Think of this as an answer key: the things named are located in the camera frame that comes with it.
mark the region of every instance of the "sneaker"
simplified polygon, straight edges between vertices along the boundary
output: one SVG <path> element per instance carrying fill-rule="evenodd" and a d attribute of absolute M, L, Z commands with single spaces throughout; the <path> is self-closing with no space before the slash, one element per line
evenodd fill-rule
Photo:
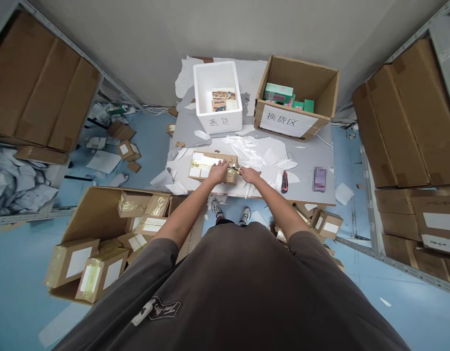
<path fill-rule="evenodd" d="M 212 209 L 212 212 L 215 213 L 215 218 L 218 218 L 218 217 L 223 217 L 223 218 L 225 218 L 225 215 L 224 215 L 224 213 L 222 212 L 222 209 L 220 208 L 220 204 L 219 204 L 218 201 L 213 200 L 213 201 L 211 202 L 211 204 L 210 204 L 210 207 L 211 207 L 211 209 Z"/>
<path fill-rule="evenodd" d="M 239 226 L 245 226 L 248 225 L 249 219 L 251 218 L 251 210 L 249 207 L 243 208 L 243 212 L 241 213 L 240 221 L 238 222 Z"/>

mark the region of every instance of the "person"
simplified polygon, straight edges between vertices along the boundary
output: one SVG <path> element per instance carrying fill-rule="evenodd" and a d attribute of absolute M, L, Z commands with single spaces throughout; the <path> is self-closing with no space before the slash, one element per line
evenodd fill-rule
<path fill-rule="evenodd" d="M 175 264 L 228 163 L 172 213 L 136 260 L 54 350 L 408 350 L 332 261 L 287 200 L 241 168 L 281 227 L 288 249 L 245 208 L 218 203 L 217 225 Z"/>

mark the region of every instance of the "white foam box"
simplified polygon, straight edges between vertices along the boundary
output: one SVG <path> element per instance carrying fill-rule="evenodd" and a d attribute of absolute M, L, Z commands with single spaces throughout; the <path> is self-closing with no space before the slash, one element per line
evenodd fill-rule
<path fill-rule="evenodd" d="M 193 66 L 196 115 L 207 134 L 235 132 L 243 129 L 243 105 L 235 62 L 223 61 Z M 237 109 L 212 110 L 212 91 L 235 93 Z"/>

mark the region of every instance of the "white wall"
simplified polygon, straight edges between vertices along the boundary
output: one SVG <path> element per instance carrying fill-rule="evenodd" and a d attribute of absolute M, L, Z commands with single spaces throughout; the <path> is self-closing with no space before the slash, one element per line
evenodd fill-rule
<path fill-rule="evenodd" d="M 446 0 L 31 0 L 143 102 L 172 105 L 181 58 L 303 59 L 341 71 L 339 102 Z"/>

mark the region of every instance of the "open cardboard box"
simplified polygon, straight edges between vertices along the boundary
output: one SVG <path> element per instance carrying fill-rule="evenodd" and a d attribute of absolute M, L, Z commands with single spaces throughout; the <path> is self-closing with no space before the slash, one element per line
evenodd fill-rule
<path fill-rule="evenodd" d="M 264 71 L 264 76 L 256 96 L 256 109 L 254 114 L 256 120 L 254 122 L 254 127 L 294 140 L 309 140 L 334 117 L 337 104 L 339 76 L 339 71 L 333 68 L 292 58 L 271 56 L 267 62 L 267 67 Z M 293 93 L 296 95 L 296 101 L 304 99 L 314 100 L 314 113 L 296 110 L 291 107 L 276 105 L 265 101 L 263 96 L 267 83 L 292 87 Z M 301 120 L 302 122 L 304 121 L 305 125 L 308 125 L 306 132 L 303 132 L 301 136 L 289 136 L 285 133 L 278 133 L 262 128 L 260 126 L 261 121 L 263 118 L 266 118 L 267 115 L 267 113 L 265 113 L 263 117 L 266 106 L 279 109 L 282 116 L 287 118 L 287 121 L 288 118 Z"/>
<path fill-rule="evenodd" d="M 179 203 L 181 203 L 179 197 L 161 192 L 129 188 L 89 187 L 79 203 L 79 206 L 63 235 L 61 243 L 85 239 L 87 237 L 98 238 L 103 241 L 123 235 L 125 233 L 126 222 L 129 219 L 120 218 L 118 214 L 118 202 L 123 190 L 170 196 L 172 199 L 175 198 L 173 206 L 178 206 Z M 199 242 L 202 235 L 203 224 L 204 214 L 201 213 L 186 238 L 186 242 L 181 248 L 178 258 L 189 254 Z M 79 282 L 80 279 L 74 280 L 58 288 L 49 289 L 48 293 L 54 297 L 91 305 L 87 301 L 75 299 Z"/>

